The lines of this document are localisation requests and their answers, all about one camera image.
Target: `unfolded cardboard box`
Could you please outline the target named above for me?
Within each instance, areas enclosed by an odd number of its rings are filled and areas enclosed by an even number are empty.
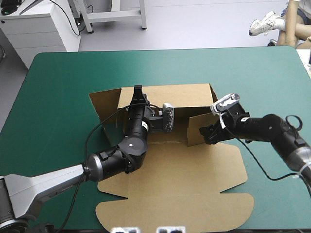
[[[103,120],[128,105],[133,92],[133,87],[125,87],[92,93],[90,97]],[[159,226],[185,226],[188,233],[221,232],[241,226],[251,215],[253,197],[221,193],[246,182],[241,153],[232,145],[206,145],[199,133],[200,127],[217,120],[209,108],[217,100],[212,87],[145,86],[143,92],[152,104],[168,102],[174,106],[174,132],[150,133],[148,152],[139,170],[98,183],[100,191],[127,198],[99,203],[99,221],[107,229],[134,226],[143,233],[156,232]],[[116,132],[107,127],[104,131],[114,145]]]

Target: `white cabinet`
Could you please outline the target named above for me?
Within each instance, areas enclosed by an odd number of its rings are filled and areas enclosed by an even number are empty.
[[[64,12],[49,0],[19,15],[33,1],[25,0],[16,12],[0,16],[0,28],[27,68],[38,53],[78,51],[80,44],[80,36],[73,33]],[[56,2],[65,10],[78,33],[68,2]]]

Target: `white sneaker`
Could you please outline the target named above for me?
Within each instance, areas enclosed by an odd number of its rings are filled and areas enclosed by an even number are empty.
[[[275,29],[275,20],[277,18],[282,18],[281,16],[274,13],[274,11],[270,11],[268,14],[265,15],[263,20],[256,19],[252,22],[249,28],[249,35],[256,36],[261,33],[268,33],[271,30]]]

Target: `black cable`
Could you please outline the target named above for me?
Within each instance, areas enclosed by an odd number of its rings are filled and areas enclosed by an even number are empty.
[[[64,9],[63,9],[60,5],[58,5],[55,1],[53,1],[53,0],[49,0],[49,1],[52,2],[52,3],[54,3],[56,6],[58,6],[58,7],[64,12],[64,14],[66,15],[66,17],[67,17],[67,19],[68,19],[68,22],[69,22],[69,24],[70,24],[70,26],[71,26],[71,29],[72,29],[73,33],[75,33],[76,35],[80,35],[80,34],[81,34],[80,31],[79,31],[79,33],[76,33],[76,32],[74,31],[73,26],[72,26],[72,24],[71,24],[71,21],[70,21],[68,15],[67,15],[67,13],[64,11]]]
[[[154,104],[150,104],[150,103],[134,103],[134,104],[130,104],[130,105],[127,105],[125,107],[122,107],[120,109],[118,109],[117,111],[115,111],[113,114],[111,114],[110,116],[108,116],[105,120],[103,120],[102,122],[100,122],[98,125],[96,125],[91,131],[90,133],[88,134],[87,138],[86,138],[86,143],[85,143],[85,165],[87,164],[87,144],[88,144],[88,141],[89,139],[91,138],[92,134],[95,132],[95,130],[100,127],[101,125],[103,125],[106,121],[108,121],[110,118],[112,118],[114,115],[116,115],[117,113],[119,113],[120,111],[128,108],[128,107],[132,107],[132,106],[152,106],[152,107],[156,107],[157,109],[159,109],[158,106],[154,105]]]
[[[93,13],[94,12],[94,7],[92,5],[90,5],[87,8],[89,8],[89,7],[92,7],[92,12],[91,13]],[[86,28],[86,24],[84,23],[84,27],[81,30],[79,30],[79,32],[84,31],[85,28]]]
[[[258,159],[256,158],[256,156],[253,154],[253,152],[248,148],[248,146],[242,142],[238,137],[236,137],[229,129],[228,127],[225,127],[225,129],[234,137],[236,138],[239,142],[242,143],[243,146],[245,146],[245,148],[248,150],[248,152],[252,155],[252,157],[254,158],[254,160],[256,161],[256,163],[258,164],[258,166],[260,167],[260,169],[263,171],[263,173],[266,175],[266,177],[271,180],[271,181],[280,181],[286,177],[289,177],[289,176],[294,176],[294,175],[297,175],[297,173],[288,173],[284,176],[281,176],[281,177],[278,177],[278,178],[272,178],[268,175],[268,173],[266,172],[266,170],[262,167],[262,165],[260,164],[260,162],[258,161]]]
[[[311,187],[310,187],[310,185],[308,184],[306,178],[304,178],[302,175],[299,175],[299,177],[300,177],[300,179],[302,179],[303,183],[305,183],[307,190],[309,192],[310,198],[311,198]]]
[[[69,217],[70,217],[70,214],[72,212],[74,203],[75,203],[76,198],[77,198],[77,194],[78,194],[78,190],[79,190],[80,184],[81,184],[84,176],[85,176],[85,174],[83,172],[83,174],[81,175],[80,180],[79,180],[79,182],[77,184],[76,190],[74,191],[73,198],[72,198],[72,201],[71,201],[71,205],[70,205],[70,208],[69,208],[68,213],[66,215],[66,218],[65,218],[63,224],[61,225],[61,227],[55,233],[60,233],[63,230],[63,228],[65,227],[65,225],[67,224],[67,222],[69,220]]]
[[[94,6],[90,5],[87,8],[89,8],[89,7],[92,7],[92,12],[91,13],[93,13],[94,12]]]

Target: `cable tie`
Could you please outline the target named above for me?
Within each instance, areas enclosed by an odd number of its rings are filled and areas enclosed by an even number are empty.
[[[294,179],[299,178],[299,177],[301,176],[303,170],[304,170],[306,167],[308,167],[309,165],[311,165],[311,161],[308,162],[307,164],[304,164],[304,165],[302,166],[302,168],[300,169],[300,171],[297,172],[297,175],[294,175],[293,178],[294,178]]]

